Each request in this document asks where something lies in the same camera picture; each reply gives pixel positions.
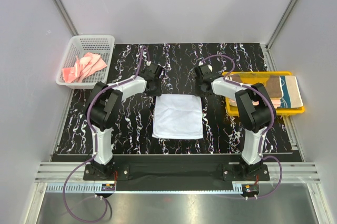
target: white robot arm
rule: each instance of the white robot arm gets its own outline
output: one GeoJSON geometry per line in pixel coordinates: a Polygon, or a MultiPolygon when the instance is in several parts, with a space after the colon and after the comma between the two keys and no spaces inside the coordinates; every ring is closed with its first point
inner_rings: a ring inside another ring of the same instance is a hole
{"type": "Polygon", "coordinates": [[[194,71],[196,73],[195,95],[216,94],[236,101],[239,117],[245,128],[245,142],[240,162],[241,175],[242,177],[253,175],[262,166],[260,153],[261,146],[264,146],[265,141],[263,132],[269,125],[272,116],[276,116],[276,111],[265,87],[261,83],[250,85],[265,96],[273,108],[272,114],[261,97],[243,87],[241,83],[225,80],[223,76],[213,73],[212,67],[209,65],[200,65],[194,71]],[[258,101],[259,104],[253,106],[252,100],[258,101]]]}
{"type": "MultiPolygon", "coordinates": [[[[163,70],[164,69],[161,66],[150,63],[139,74],[139,76],[132,76],[130,78],[132,79],[131,81],[121,85],[113,83],[117,86],[107,90],[95,102],[91,110],[90,122],[96,131],[94,132],[92,130],[93,148],[96,149],[96,142],[94,139],[95,134],[97,134],[98,151],[92,165],[101,173],[106,172],[106,166],[112,161],[112,126],[117,119],[117,114],[122,101],[130,96],[143,92],[150,96],[160,96],[162,94],[162,79],[160,77],[163,70]]],[[[102,82],[95,85],[85,106],[86,114],[92,100],[106,87],[108,87],[108,85],[102,82]]]]}

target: black mounting bracket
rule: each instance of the black mounting bracket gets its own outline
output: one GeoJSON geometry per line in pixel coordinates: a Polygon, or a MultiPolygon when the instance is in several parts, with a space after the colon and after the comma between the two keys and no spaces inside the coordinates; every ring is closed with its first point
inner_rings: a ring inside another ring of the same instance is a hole
{"type": "Polygon", "coordinates": [[[270,181],[268,166],[262,164],[261,167],[251,176],[242,176],[242,172],[238,169],[239,164],[222,165],[222,174],[224,181],[256,181],[256,176],[259,175],[259,181],[270,181]]]}
{"type": "Polygon", "coordinates": [[[117,181],[126,181],[128,180],[130,174],[130,166],[128,164],[114,165],[111,164],[105,165],[105,173],[101,173],[94,165],[87,164],[85,166],[83,180],[85,181],[102,181],[102,180],[114,180],[114,172],[117,172],[117,181]]]}

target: black and white marble pattern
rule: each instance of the black and white marble pattern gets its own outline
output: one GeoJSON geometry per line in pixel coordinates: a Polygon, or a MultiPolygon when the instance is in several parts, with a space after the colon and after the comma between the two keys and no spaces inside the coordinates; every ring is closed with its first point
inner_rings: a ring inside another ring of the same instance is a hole
{"type": "MultiPolygon", "coordinates": [[[[165,68],[163,94],[194,94],[195,65],[213,54],[226,54],[236,62],[236,71],[266,71],[266,63],[258,43],[145,44],[151,60],[165,68]]],[[[134,74],[142,44],[116,45],[108,83],[134,74]]],[[[213,70],[230,70],[231,62],[219,57],[209,61],[213,70]]],[[[83,115],[90,90],[75,90],[62,138],[60,154],[88,154],[92,137],[83,115]]],[[[155,98],[137,94],[122,103],[111,137],[115,154],[190,154],[239,153],[243,149],[244,130],[239,119],[226,115],[224,98],[202,99],[203,133],[201,140],[169,140],[152,137],[155,98]]],[[[292,152],[281,117],[267,134],[265,152],[292,152]]]]}

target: white wall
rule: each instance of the white wall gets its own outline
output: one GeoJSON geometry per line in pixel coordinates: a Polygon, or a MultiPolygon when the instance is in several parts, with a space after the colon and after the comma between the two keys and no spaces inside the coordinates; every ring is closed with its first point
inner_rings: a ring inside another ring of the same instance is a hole
{"type": "Polygon", "coordinates": [[[266,43],[290,0],[62,0],[80,34],[117,43],[266,43]]]}
{"type": "Polygon", "coordinates": [[[277,70],[293,72],[306,106],[294,116],[305,157],[314,161],[337,220],[337,0],[299,0],[271,48],[277,70]]]}
{"type": "Polygon", "coordinates": [[[0,2],[0,223],[18,224],[69,94],[55,75],[71,36],[52,0],[0,2]]]}

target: white towel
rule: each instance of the white towel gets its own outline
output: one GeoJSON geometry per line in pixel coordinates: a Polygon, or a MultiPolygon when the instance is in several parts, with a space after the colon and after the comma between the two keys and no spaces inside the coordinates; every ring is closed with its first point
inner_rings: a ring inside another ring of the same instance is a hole
{"type": "Polygon", "coordinates": [[[203,134],[200,97],[176,94],[158,96],[154,108],[152,137],[201,139],[203,134]]]}

